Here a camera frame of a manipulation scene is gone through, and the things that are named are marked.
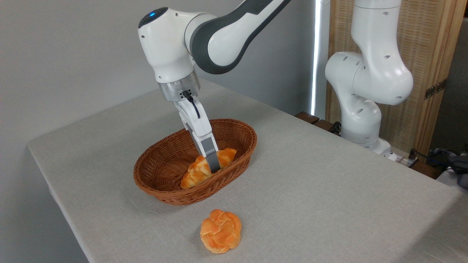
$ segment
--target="brown woven basket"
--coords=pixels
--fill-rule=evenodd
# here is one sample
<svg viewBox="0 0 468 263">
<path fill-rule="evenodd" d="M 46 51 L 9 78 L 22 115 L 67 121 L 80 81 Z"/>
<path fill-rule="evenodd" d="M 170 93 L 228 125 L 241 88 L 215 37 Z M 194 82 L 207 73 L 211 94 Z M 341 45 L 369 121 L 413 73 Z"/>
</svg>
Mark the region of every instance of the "brown woven basket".
<svg viewBox="0 0 468 263">
<path fill-rule="evenodd" d="M 239 177 L 249 165 L 257 134 L 252 127 L 238 120 L 214 119 L 210 124 L 219 149 L 237 150 L 232 164 L 203 183 L 182 189 L 182 177 L 198 157 L 192 137 L 183 129 L 152 145 L 138 158 L 133 170 L 136 185 L 162 202 L 189 205 L 212 196 Z"/>
</svg>

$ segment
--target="bread roll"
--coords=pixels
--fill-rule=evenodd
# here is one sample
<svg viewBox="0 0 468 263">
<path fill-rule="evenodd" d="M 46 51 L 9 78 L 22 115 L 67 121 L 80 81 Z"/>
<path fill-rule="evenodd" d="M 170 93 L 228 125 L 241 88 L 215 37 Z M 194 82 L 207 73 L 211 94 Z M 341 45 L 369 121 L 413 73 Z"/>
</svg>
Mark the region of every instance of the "bread roll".
<svg viewBox="0 0 468 263">
<path fill-rule="evenodd" d="M 237 150 L 231 148 L 226 148 L 216 152 L 221 169 L 233 162 L 236 152 Z M 182 189 L 192 188 L 195 185 L 204 182 L 211 176 L 212 173 L 205 157 L 199 156 L 195 159 L 194 163 L 190 164 L 187 173 L 185 173 L 182 178 L 180 187 L 182 187 Z"/>
<path fill-rule="evenodd" d="M 215 209 L 203 220 L 200 237 L 209 251 L 221 254 L 239 245 L 241 228 L 241 221 L 235 214 Z"/>
</svg>

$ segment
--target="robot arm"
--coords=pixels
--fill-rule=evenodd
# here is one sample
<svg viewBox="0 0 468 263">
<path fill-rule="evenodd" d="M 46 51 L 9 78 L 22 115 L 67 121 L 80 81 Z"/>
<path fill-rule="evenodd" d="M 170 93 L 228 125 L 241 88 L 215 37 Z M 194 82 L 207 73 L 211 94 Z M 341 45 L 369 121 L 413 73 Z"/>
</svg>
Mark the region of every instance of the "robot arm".
<svg viewBox="0 0 468 263">
<path fill-rule="evenodd" d="M 208 117 L 197 99 L 200 83 L 194 64 L 212 74 L 232 70 L 253 38 L 290 0 L 245 0 L 236 10 L 216 18 L 167 7 L 141 19 L 138 33 L 164 98 L 173 102 L 200 155 L 214 173 L 218 146 Z"/>
<path fill-rule="evenodd" d="M 390 144 L 379 138 L 375 102 L 400 104 L 413 87 L 396 43 L 401 1 L 355 0 L 351 36 L 362 54 L 338 52 L 325 68 L 341 106 L 341 136 L 388 158 Z"/>
</svg>

